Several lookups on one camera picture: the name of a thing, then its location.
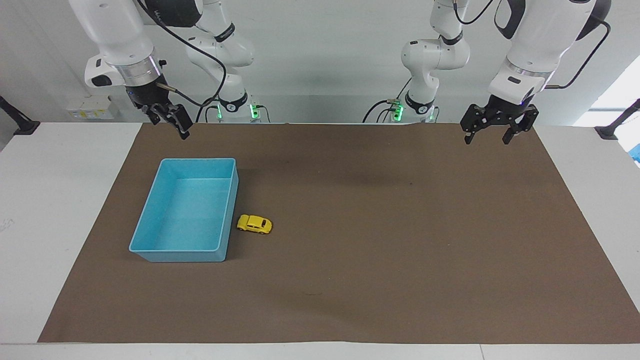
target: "black stand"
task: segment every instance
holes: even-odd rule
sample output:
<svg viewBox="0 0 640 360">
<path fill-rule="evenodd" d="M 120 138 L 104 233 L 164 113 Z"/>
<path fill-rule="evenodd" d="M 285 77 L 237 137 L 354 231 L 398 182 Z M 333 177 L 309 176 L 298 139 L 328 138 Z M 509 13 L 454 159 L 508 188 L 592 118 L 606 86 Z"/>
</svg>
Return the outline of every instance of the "black stand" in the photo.
<svg viewBox="0 0 640 360">
<path fill-rule="evenodd" d="M 638 99 L 629 109 L 620 115 L 616 121 L 612 122 L 609 126 L 596 126 L 596 132 L 604 140 L 617 140 L 618 137 L 614 134 L 618 126 L 624 124 L 627 119 L 631 117 L 636 111 L 640 110 L 640 99 Z"/>
<path fill-rule="evenodd" d="M 14 135 L 31 135 L 40 125 L 39 121 L 33 121 L 29 119 L 29 117 L 23 114 L 20 110 L 13 107 L 13 105 L 6 102 L 4 97 L 0 96 L 0 108 L 4 110 L 5 113 L 9 114 L 9 117 L 18 124 L 18 130 L 16 130 Z"/>
</svg>

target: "green light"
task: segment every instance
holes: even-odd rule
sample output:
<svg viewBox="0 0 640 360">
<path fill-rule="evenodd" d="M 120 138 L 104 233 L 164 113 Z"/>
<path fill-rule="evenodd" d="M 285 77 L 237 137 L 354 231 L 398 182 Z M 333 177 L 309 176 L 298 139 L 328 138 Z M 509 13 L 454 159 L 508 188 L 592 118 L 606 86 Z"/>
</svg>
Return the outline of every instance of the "green light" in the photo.
<svg viewBox="0 0 640 360">
<path fill-rule="evenodd" d="M 255 106 L 253 104 L 249 105 L 251 107 L 251 118 L 253 119 L 257 119 L 260 117 L 260 112 L 258 110 L 256 110 Z"/>
<path fill-rule="evenodd" d="M 396 112 L 394 113 L 394 121 L 400 122 L 402 121 L 402 113 L 404 112 L 404 106 L 398 104 L 396 108 Z"/>
</svg>

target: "light blue tray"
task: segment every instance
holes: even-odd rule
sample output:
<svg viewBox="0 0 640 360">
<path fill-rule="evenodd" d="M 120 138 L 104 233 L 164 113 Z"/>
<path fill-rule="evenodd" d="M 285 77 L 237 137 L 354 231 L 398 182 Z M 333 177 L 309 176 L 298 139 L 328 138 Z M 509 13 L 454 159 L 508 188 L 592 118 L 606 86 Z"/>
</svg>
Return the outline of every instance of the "light blue tray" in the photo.
<svg viewBox="0 0 640 360">
<path fill-rule="evenodd" d="M 129 251 L 155 263 L 224 261 L 237 187 L 235 159 L 164 159 Z"/>
</svg>

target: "brown table surface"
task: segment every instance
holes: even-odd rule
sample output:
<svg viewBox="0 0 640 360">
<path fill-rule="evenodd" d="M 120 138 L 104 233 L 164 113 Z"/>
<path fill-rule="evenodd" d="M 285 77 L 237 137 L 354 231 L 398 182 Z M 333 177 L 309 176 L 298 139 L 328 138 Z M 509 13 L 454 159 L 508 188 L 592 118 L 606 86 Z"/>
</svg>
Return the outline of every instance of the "brown table surface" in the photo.
<svg viewBox="0 0 640 360">
<path fill-rule="evenodd" d="M 145 124 L 41 342 L 640 343 L 640 315 L 534 132 Z M 224 263 L 128 251 L 163 158 L 237 160 Z"/>
</svg>

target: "white wall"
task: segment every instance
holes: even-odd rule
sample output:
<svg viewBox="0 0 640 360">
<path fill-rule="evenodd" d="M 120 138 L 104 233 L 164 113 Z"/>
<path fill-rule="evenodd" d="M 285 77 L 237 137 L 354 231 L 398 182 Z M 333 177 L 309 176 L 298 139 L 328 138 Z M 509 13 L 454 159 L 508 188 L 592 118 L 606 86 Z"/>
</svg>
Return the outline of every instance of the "white wall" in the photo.
<svg viewBox="0 0 640 360">
<path fill-rule="evenodd" d="M 255 63 L 242 70 L 247 87 L 269 106 L 273 120 L 289 122 L 358 122 L 373 102 L 395 96 L 408 79 L 400 62 L 404 43 L 436 37 L 428 23 L 432 4 L 226 1 L 238 32 L 257 48 Z M 469 17 L 484 4 L 472 2 Z M 613 26 L 610 40 L 572 88 L 537 96 L 541 123 L 573 124 L 640 54 L 636 5 L 637 0 L 614 2 L 608 19 Z M 603 30 L 570 50 L 554 82 L 564 83 L 573 75 Z M 188 62 L 180 44 L 159 28 L 147 27 L 147 32 L 168 60 L 165 72 L 173 86 L 198 99 L 211 94 L 212 85 Z M 198 30 L 178 32 L 188 36 Z M 509 49 L 509 41 L 493 26 L 491 10 L 466 27 L 465 36 L 473 51 L 469 65 L 438 73 L 440 121 L 457 122 L 470 103 L 486 102 L 486 87 Z M 44 121 L 71 121 L 61 110 L 69 98 L 107 93 L 123 113 L 118 120 L 145 120 L 121 88 L 96 90 L 82 84 L 86 60 L 97 48 L 67 0 L 0 0 L 0 46 L 0 94 L 25 113 Z M 6 137 L 4 126 L 0 131 L 0 138 Z"/>
</svg>

